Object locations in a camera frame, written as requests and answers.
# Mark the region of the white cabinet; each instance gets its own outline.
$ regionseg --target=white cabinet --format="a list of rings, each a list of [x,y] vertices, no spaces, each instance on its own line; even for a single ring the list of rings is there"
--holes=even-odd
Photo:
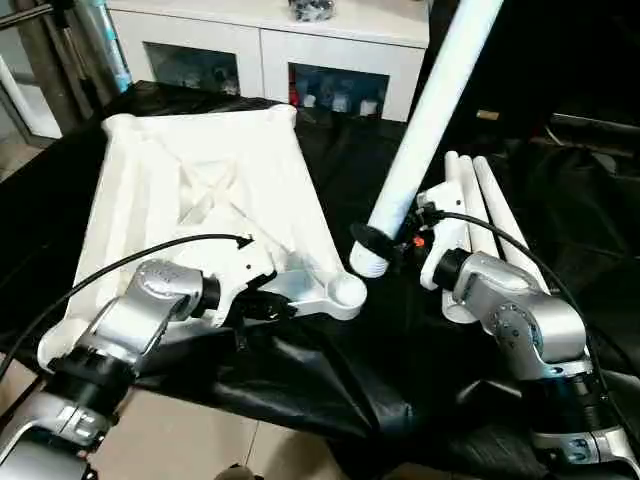
[[[351,113],[366,100],[389,120],[407,120],[429,42],[424,0],[339,0],[334,18],[312,23],[295,22],[287,0],[107,5],[134,80],[282,102],[312,95]]]
[[[264,96],[259,29],[135,12],[111,18],[134,81],[214,91],[235,82],[244,97]]]

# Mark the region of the black plastic sheet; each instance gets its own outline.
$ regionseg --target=black plastic sheet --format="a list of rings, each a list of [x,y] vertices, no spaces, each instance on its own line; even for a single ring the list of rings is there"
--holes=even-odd
[[[158,115],[269,105],[142,83],[108,111]],[[300,146],[345,265],[349,225],[366,221],[403,132],[393,122],[298,114]],[[95,121],[0,184],[5,349],[71,286],[105,145]],[[524,146],[508,162],[492,161],[534,249],[579,294],[588,322],[640,365],[640,244],[635,219],[622,213],[638,205],[640,177],[630,165],[618,163],[612,172],[586,152],[554,147]],[[508,378],[492,340],[477,325],[445,321],[440,295],[422,289],[417,272],[389,274],[367,287],[367,303],[353,321],[317,315],[261,325],[247,330],[249,348],[242,352],[231,332],[165,348],[140,385],[321,434],[354,480],[404,461],[483,478],[544,476],[519,401],[486,383]],[[25,345],[20,359],[27,365],[35,367],[34,347],[61,315]],[[616,398],[640,426],[640,383],[625,375],[615,352],[598,347],[604,366],[617,372],[610,382]],[[461,403],[459,393],[470,385],[476,388]]]

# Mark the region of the black cable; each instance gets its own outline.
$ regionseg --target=black cable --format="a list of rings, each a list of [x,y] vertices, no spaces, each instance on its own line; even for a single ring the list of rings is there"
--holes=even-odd
[[[517,248],[520,252],[526,255],[529,259],[531,259],[531,261],[535,263],[538,266],[538,268],[542,270],[553,281],[553,283],[556,285],[558,290],[560,290],[560,293],[567,300],[569,305],[571,305],[571,307],[573,307],[573,309],[580,316],[580,318],[582,318],[583,321],[586,322],[585,316],[580,310],[580,307],[578,306],[578,302],[576,301],[575,297],[571,294],[571,291],[569,290],[569,288],[567,288],[564,282],[560,279],[560,277],[558,277],[558,275],[553,270],[551,270],[551,268],[548,267],[547,264],[544,263],[535,253],[529,250],[516,238],[512,237],[507,232],[505,232],[504,230],[501,230],[495,225],[490,224],[489,222],[485,222],[484,220],[480,220],[479,218],[472,217],[470,215],[465,215],[463,213],[454,213],[454,212],[445,212],[443,210],[436,210],[435,212],[430,212],[430,215],[433,215],[436,218],[454,218],[456,220],[462,220],[465,222],[473,223],[480,227],[486,228],[487,230],[490,230],[498,237],[509,242],[511,245]],[[598,358],[598,355],[593,345],[593,340],[591,338],[591,335],[589,334],[589,330],[593,330],[593,327],[591,326],[587,326],[587,327],[588,327],[587,328],[587,348],[589,350],[589,353],[591,354],[593,371],[596,374],[596,377],[598,378],[598,381],[602,385],[604,391],[608,395],[607,382],[605,381],[604,375],[602,374],[600,359]],[[610,345],[615,345],[616,352],[618,352],[618,354],[621,354],[623,361],[626,361],[628,363],[627,366],[630,367],[631,371],[635,372],[636,368],[634,367],[633,363],[631,363],[631,359],[626,355],[626,353],[624,353],[622,348],[616,345],[613,339],[610,338],[608,335],[604,334],[602,338],[605,339],[605,341],[607,341],[608,343],[611,342]],[[616,412],[616,415],[618,416],[618,420],[620,421],[622,428],[624,428],[624,430],[627,432],[627,434],[631,438],[631,441],[635,444],[636,449],[640,451],[640,439],[638,439],[635,432],[631,429],[629,422],[627,422],[626,418],[618,408],[618,405],[614,402],[613,398],[609,397],[609,401],[612,408]]]
[[[55,302],[53,302],[51,305],[45,308],[40,315],[38,315],[29,325],[27,325],[27,327],[22,331],[22,333],[15,340],[15,342],[13,343],[13,346],[6,353],[4,359],[2,360],[2,363],[0,363],[0,382],[2,381],[4,376],[7,374],[9,365],[11,365],[11,362],[15,358],[16,353],[18,353],[20,346],[25,342],[25,340],[29,337],[29,335],[31,335],[33,330],[35,330],[35,328],[38,325],[40,325],[56,308],[62,305],[66,300],[68,300],[69,298],[74,296],[76,293],[78,293],[88,285],[98,280],[100,277],[122,267],[123,265],[126,265],[127,263],[131,263],[133,261],[136,261],[142,257],[146,257],[147,255],[151,255],[152,253],[158,252],[160,250],[165,250],[167,248],[174,247],[176,245],[181,245],[183,243],[189,243],[189,242],[196,242],[199,240],[235,240],[236,242],[238,242],[239,248],[242,248],[243,246],[251,242],[251,240],[248,238],[239,237],[237,235],[228,235],[224,233],[204,233],[201,235],[190,235],[188,237],[176,238],[175,240],[170,240],[168,242],[160,243],[159,245],[146,248],[137,253],[129,255],[128,257],[125,257],[121,260],[118,260],[117,262],[114,262],[111,265],[107,265],[106,267],[101,268],[97,272],[89,275],[87,278],[79,282],[71,290],[69,290],[67,293],[62,295]]]

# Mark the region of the silver robotic arm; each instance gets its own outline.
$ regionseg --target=silver robotic arm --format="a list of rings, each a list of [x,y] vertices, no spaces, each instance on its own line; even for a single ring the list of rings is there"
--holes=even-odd
[[[125,293],[95,318],[44,389],[0,433],[0,480],[96,479],[86,460],[117,422],[117,408],[169,322],[220,303],[220,284],[165,261],[140,265]]]
[[[602,464],[613,469],[611,478],[616,468],[632,472],[620,478],[640,478],[594,373],[582,319],[569,304],[543,292],[524,270],[482,252],[448,250],[433,278],[495,338],[519,382],[541,460],[585,478],[589,466]]]

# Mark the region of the white rod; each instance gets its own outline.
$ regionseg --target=white rod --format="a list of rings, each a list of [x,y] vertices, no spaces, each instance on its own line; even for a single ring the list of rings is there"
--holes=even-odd
[[[463,155],[458,159],[458,169],[460,170],[460,178],[462,183],[462,192],[464,193],[464,204],[467,214],[476,217],[485,222],[489,221],[487,210],[482,199],[478,178],[473,169],[471,157]],[[496,258],[500,258],[498,246],[493,238],[493,234],[478,225],[469,224],[469,237],[471,239],[472,252],[484,252]]]
[[[527,241],[524,239],[524,235],[522,235],[518,222],[513,216],[513,212],[500,189],[500,185],[498,185],[496,177],[494,177],[491,171],[487,159],[484,157],[474,158],[473,167],[475,168],[476,175],[478,175],[478,183],[480,184],[484,199],[487,202],[493,224],[527,246]],[[506,240],[501,238],[500,244],[502,245],[502,250],[504,251],[507,261],[533,275],[540,284],[540,288],[546,293],[549,293],[547,283],[540,273],[538,266]]]
[[[467,205],[467,196],[464,192],[464,183],[463,183],[463,172],[460,168],[460,159],[463,157],[459,157],[457,152],[449,151],[444,155],[444,179],[447,182],[458,182],[460,187],[463,190],[464,197],[464,205],[467,209],[467,213],[469,211],[469,206]],[[469,237],[469,225],[465,225],[464,229],[464,240],[462,241],[462,248],[465,250],[471,251],[471,239]]]
[[[467,85],[503,0],[462,0],[440,47],[429,81],[369,218],[395,238],[418,192],[458,100]],[[356,242],[351,266],[365,277],[384,274],[388,263]]]

